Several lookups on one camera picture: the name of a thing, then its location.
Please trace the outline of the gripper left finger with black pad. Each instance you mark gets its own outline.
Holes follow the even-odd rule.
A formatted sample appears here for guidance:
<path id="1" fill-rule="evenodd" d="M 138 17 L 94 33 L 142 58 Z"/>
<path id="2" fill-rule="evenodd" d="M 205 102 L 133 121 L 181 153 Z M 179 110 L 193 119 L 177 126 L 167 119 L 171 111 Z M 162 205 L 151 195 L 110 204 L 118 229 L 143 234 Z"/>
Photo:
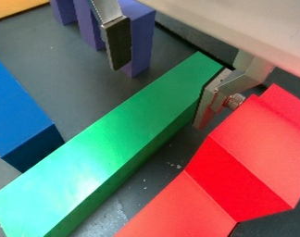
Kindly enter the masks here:
<path id="1" fill-rule="evenodd" d="M 121 69 L 131 60 L 130 18 L 123 14 L 118 0 L 89 0 L 91 12 L 101 21 L 109 64 Z"/>

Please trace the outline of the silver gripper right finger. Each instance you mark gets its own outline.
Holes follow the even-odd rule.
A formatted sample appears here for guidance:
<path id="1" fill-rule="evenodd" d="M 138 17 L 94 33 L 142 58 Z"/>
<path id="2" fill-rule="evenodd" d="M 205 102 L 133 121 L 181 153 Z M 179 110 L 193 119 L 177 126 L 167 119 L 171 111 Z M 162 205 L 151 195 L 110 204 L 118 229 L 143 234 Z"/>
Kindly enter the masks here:
<path id="1" fill-rule="evenodd" d="M 274 65 L 265 59 L 240 50 L 234 69 L 222 69 L 205 83 L 193 119 L 193 126 L 204 129 L 225 107 L 236 110 L 245 100 L 241 93 L 261 85 Z"/>

